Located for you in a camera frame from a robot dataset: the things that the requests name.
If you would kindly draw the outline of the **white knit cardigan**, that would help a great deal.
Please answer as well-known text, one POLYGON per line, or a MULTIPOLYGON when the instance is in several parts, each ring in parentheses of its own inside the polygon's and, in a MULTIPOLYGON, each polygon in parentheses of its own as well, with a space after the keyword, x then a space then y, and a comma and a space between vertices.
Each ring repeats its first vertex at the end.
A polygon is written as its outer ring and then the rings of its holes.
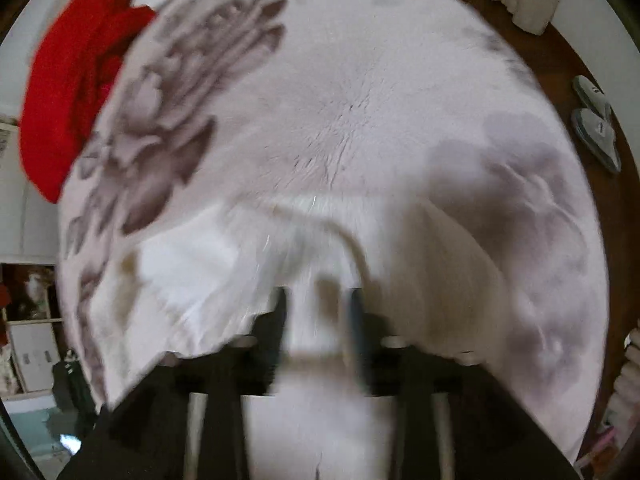
POLYGON ((392 406, 358 385, 346 297, 422 349, 504 362, 509 296, 471 234, 435 205, 382 197, 221 202, 137 251, 140 292, 130 366, 172 351, 200 356, 245 332, 288 290, 276 393, 247 404, 258 479, 381 479, 392 406))

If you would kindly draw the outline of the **floral purple bed blanket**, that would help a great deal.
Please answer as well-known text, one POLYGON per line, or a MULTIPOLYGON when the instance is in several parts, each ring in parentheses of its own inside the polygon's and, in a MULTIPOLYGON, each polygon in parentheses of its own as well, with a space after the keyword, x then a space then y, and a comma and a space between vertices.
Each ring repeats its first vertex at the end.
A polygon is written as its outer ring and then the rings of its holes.
POLYGON ((487 365, 575 458, 608 328, 597 209, 535 76, 460 0, 157 14, 58 203, 58 296, 96 403, 159 357, 130 366, 143 242, 221 202, 317 196, 427 202, 471 234, 509 296, 503 366, 487 365))

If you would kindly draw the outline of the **dark green garment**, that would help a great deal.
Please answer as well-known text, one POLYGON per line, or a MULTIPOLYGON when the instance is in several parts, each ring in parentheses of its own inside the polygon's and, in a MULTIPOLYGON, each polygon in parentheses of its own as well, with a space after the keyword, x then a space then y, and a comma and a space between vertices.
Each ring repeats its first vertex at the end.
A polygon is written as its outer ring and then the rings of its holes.
POLYGON ((52 393, 56 406, 64 413, 75 412, 81 425, 93 427, 98 419, 96 404, 73 349, 52 367, 52 393))

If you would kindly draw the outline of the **grey slipper far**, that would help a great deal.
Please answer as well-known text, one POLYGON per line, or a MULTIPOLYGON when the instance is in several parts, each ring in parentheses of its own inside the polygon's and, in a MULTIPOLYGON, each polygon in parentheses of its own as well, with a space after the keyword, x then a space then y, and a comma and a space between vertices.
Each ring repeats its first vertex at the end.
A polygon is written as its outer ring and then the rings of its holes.
POLYGON ((578 99, 582 101, 585 107, 588 107, 593 113, 596 113, 599 117, 606 122, 610 122, 612 118, 612 106, 608 102, 608 98, 586 76, 576 76, 572 82, 573 89, 578 96, 578 99))

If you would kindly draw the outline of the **red quilt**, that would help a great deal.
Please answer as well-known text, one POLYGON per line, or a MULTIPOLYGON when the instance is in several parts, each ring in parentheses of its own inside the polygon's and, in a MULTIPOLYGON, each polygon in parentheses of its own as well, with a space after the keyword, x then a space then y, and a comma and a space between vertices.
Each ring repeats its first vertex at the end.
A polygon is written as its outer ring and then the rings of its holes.
POLYGON ((20 155, 48 202, 60 198, 127 50, 154 16, 131 0, 70 0, 40 42, 20 119, 20 155))

